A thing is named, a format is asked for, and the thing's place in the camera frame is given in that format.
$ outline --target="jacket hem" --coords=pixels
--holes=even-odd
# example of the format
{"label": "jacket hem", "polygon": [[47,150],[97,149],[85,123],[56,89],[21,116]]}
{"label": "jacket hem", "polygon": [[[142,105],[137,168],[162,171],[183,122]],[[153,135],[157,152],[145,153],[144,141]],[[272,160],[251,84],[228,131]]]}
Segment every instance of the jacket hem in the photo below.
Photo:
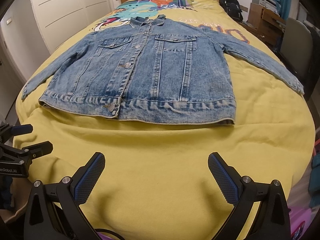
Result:
{"label": "jacket hem", "polygon": [[233,98],[204,102],[152,101],[139,98],[71,97],[46,90],[39,103],[73,114],[153,124],[233,125],[236,115],[236,101]]}

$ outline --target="desk drawer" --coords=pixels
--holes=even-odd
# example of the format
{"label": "desk drawer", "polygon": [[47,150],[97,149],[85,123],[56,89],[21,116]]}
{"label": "desk drawer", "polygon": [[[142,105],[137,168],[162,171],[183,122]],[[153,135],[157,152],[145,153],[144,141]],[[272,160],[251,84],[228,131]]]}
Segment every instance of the desk drawer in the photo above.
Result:
{"label": "desk drawer", "polygon": [[257,38],[263,43],[269,43],[272,46],[275,46],[277,43],[277,39],[274,39],[273,37],[270,37],[270,36],[265,36],[263,34],[257,35]]}
{"label": "desk drawer", "polygon": [[272,24],[276,28],[282,31],[283,26],[280,25],[277,21],[283,23],[285,25],[285,20],[283,20],[280,16],[276,15],[274,12],[270,10],[263,10],[261,18],[266,22]]}
{"label": "desk drawer", "polygon": [[261,21],[258,27],[258,31],[263,33],[265,36],[269,36],[273,39],[277,39],[279,36],[282,35],[282,31],[276,28],[274,25],[266,22]]}

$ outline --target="yellow blanket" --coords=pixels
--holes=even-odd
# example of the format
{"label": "yellow blanket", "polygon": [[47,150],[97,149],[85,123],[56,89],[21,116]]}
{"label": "yellow blanket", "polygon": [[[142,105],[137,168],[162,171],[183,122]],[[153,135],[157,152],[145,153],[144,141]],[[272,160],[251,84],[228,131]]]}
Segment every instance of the yellow blanket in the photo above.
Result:
{"label": "yellow blanket", "polygon": [[[36,73],[93,30],[126,24],[130,16],[155,18],[158,14],[234,35],[277,59],[217,1],[140,0],[125,3],[71,37]],[[211,152],[219,152],[241,176],[264,183],[280,180],[288,197],[312,154],[315,129],[307,104],[272,75],[225,57],[237,102],[234,126],[120,122],[40,107],[38,98],[50,79],[23,102],[20,94],[19,119],[31,123],[34,131],[16,137],[14,146],[46,140],[54,146],[50,155],[33,161],[29,179],[58,182],[72,176],[94,152],[102,152],[106,167],[80,207],[93,227],[112,229],[126,240],[212,239],[233,206],[208,169]],[[257,207],[258,203],[239,239],[246,236]]]}

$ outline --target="colorful graphic print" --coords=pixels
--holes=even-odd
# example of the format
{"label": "colorful graphic print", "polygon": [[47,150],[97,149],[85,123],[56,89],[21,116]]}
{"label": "colorful graphic print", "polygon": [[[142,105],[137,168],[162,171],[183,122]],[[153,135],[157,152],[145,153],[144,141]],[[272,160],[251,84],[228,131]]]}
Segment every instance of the colorful graphic print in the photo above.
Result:
{"label": "colorful graphic print", "polygon": [[[178,18],[179,22],[184,22],[184,23],[188,23],[188,24],[193,24],[193,26],[196,26],[196,24],[199,24],[200,21],[199,20],[192,20],[192,19],[183,19],[183,18]],[[231,35],[235,38],[239,37],[241,38],[240,40],[250,44],[250,41],[241,33],[241,31],[237,30],[237,29],[223,29],[220,25],[214,24],[214,23],[205,23],[205,22],[201,22],[201,24],[199,24],[197,27],[199,28],[207,28],[209,30],[212,31],[218,31],[220,33],[225,33],[228,35]]]}
{"label": "colorful graphic print", "polygon": [[94,30],[102,31],[109,27],[127,24],[131,17],[153,17],[164,9],[194,10],[192,0],[134,0],[123,3],[113,12],[107,14],[95,26]]}

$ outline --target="pocket flap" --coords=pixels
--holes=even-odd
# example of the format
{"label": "pocket flap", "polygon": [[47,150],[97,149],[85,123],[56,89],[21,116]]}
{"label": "pocket flap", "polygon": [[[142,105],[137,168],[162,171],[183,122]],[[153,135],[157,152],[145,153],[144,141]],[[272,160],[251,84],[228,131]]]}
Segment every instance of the pocket flap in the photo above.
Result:
{"label": "pocket flap", "polygon": [[156,36],[156,40],[172,42],[195,41],[196,37],[189,35],[160,34]]}
{"label": "pocket flap", "polygon": [[132,36],[107,39],[107,40],[103,41],[99,45],[99,47],[112,49],[112,48],[116,48],[121,45],[124,45],[126,43],[129,43],[130,41],[132,41],[132,39],[133,39]]}

